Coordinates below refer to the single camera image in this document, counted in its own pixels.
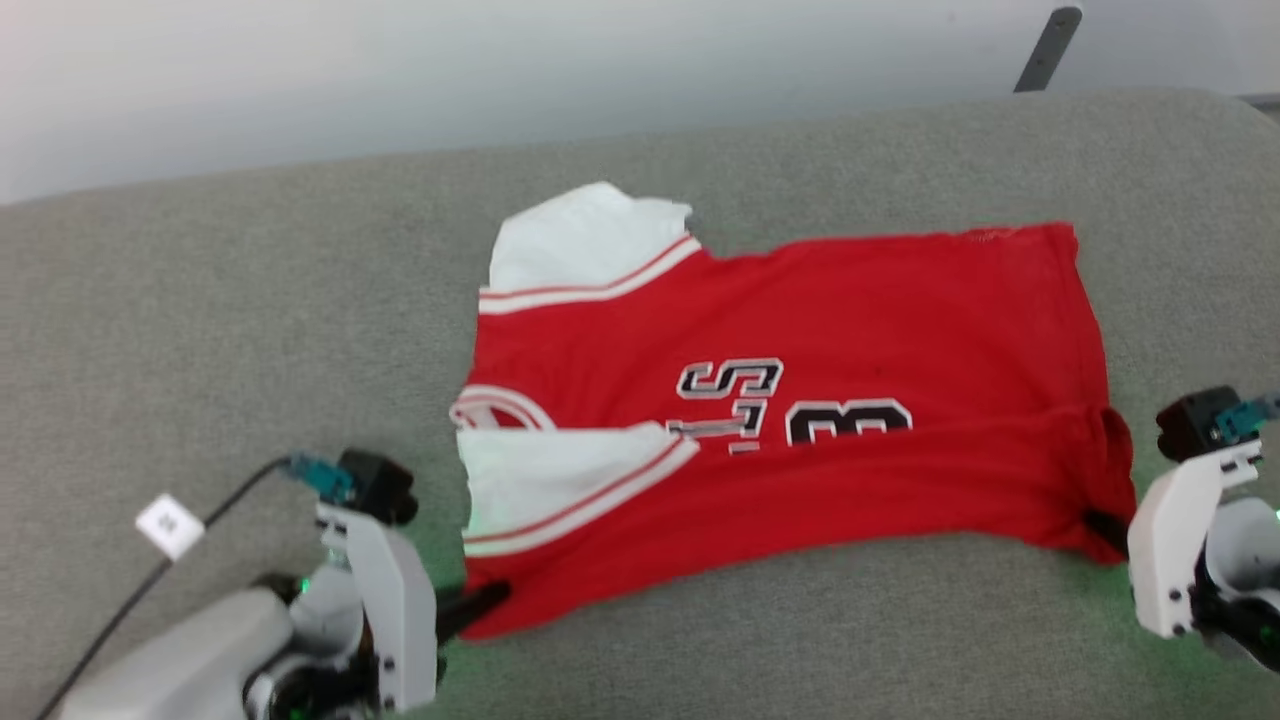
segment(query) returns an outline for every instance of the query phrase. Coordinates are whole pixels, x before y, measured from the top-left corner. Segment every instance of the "white label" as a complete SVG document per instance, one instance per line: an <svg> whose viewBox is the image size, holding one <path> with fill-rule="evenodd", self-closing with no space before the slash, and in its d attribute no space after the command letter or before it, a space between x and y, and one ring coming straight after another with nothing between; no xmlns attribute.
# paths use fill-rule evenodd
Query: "white label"
<svg viewBox="0 0 1280 720"><path fill-rule="evenodd" d="M205 524L168 493L147 505L133 524L174 561L205 534Z"/></svg>

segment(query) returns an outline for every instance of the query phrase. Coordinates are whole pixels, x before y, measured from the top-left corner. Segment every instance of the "gray couch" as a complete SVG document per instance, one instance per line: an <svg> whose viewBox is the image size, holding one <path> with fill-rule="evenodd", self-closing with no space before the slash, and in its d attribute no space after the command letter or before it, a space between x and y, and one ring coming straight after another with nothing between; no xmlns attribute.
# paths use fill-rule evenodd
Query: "gray couch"
<svg viewBox="0 0 1280 720"><path fill-rule="evenodd" d="M143 505L169 491L204 514L282 450L399 459L424 507L408 532L431 575L457 580L467 501L445 407L475 290L506 215L594 179L689 201L717 254L1075 223L1139 488L1166 468L1164 402L1280 383L1280 127L1202 92L376 158L3 209L0 716L29 716L155 564L132 527ZM1265 474L1275 502L1280 473ZM316 555L307 493L266 484L104 660ZM1143 633L1124 568L986 537L796 552L458 646L422 714L1206 715L1277 717L1280 678Z"/></svg>

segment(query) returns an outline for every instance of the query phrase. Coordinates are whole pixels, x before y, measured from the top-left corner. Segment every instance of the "red jersey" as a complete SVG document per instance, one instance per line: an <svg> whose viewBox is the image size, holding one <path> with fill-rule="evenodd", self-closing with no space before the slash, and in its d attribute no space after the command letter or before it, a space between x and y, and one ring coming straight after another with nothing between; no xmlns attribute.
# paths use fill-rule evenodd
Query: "red jersey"
<svg viewBox="0 0 1280 720"><path fill-rule="evenodd" d="M815 544L984 532L1121 553L1132 445L1071 228L712 258L598 183L504 223L452 414L500 634Z"/></svg>

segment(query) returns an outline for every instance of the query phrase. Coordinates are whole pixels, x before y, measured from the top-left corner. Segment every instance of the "jersey number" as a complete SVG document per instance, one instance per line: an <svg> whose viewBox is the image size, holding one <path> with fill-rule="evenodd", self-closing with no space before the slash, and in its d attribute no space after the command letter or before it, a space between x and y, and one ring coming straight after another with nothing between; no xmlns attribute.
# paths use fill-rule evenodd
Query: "jersey number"
<svg viewBox="0 0 1280 720"><path fill-rule="evenodd" d="M667 420L667 429L690 437L733 437L746 442L730 445L730 452L759 450L768 398L782 379L782 360L750 357L687 365L676 382L676 395L685 400L723 400L737 395L732 418L722 420ZM911 413L891 397L846 400L844 402L801 400L786 415L787 445L808 445L818 433L829 436L863 434L868 429L888 432L910 429Z"/></svg>

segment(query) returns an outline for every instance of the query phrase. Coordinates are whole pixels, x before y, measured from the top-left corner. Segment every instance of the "red stripe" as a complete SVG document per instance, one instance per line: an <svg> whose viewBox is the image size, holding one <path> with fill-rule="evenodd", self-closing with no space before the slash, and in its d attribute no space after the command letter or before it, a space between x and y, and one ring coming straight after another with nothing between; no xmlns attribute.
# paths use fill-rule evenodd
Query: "red stripe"
<svg viewBox="0 0 1280 720"><path fill-rule="evenodd" d="M598 500L602 496L609 493L614 488L617 488L620 486L623 486L623 484L626 484L626 483L636 479L639 475L643 475L643 474L648 473L655 465L658 465L659 462L662 462L663 460L666 460L668 455L671 455L672 452L675 452L676 448L680 447L681 442L684 442L681 438L676 438L671 445L667 446L666 450L662 451L662 455L654 457L648 464L645 464L643 468L640 468L637 470L632 470L631 473L627 473L626 475L622 475L622 478L620 478L620 479L617 479L617 480L614 480L614 482L604 486L603 488L600 488L600 489L595 491L594 493L586 496L585 498L580 500L579 502L575 502L573 505L570 505L564 510L561 510L559 512L552 515L550 518L547 518L545 520L539 520L538 523L534 523L532 525L526 525L524 528L520 528L518 530L508 530L506 533L497 533L497 534L493 534L493 536L481 536L481 537L477 537L477 538L467 538L466 541L463 541L463 544L476 543L476 542L490 542L490 541L508 539L508 538L513 538L513 537L517 537L517 536L522 536L525 533L531 533L534 530L540 530L540 529L545 528L547 525L550 525L552 523L559 520L561 518L564 518L566 515L571 515L571 514L576 512L577 510L581 510L582 506L594 502L595 500Z"/></svg>
<svg viewBox="0 0 1280 720"><path fill-rule="evenodd" d="M648 263L645 263L644 265L641 265L639 269L636 269L636 270L634 270L631 273L627 273L626 275L622 275L621 278L618 278L618 279L616 279L616 281L613 281L613 282L611 282L608 284L553 286L553 287L538 287L538 288L532 288L532 290L517 290L517 291L513 291L513 292L485 292L485 291L480 291L480 297L483 300L502 300L502 299L506 299L506 297L524 297L524 296L529 296L529 295L544 295L544 293L548 293L548 292L590 292L590 291L611 290L611 288L614 288L614 287L617 287L617 286L620 286L622 283L626 283L627 281L635 278L640 273L643 273L643 272L648 270L649 268L654 266L659 260L662 260L667 255L671 255L672 251L675 251L677 247L680 247L682 243L685 243L685 241L689 241L689 240L692 240L692 238L694 238L694 236L691 236L691 234L686 234L686 236L681 237L680 240L677 240L676 242L673 242L669 247L667 247L666 250L663 250L662 252L659 252L658 256L654 258L653 260L649 260Z"/></svg>

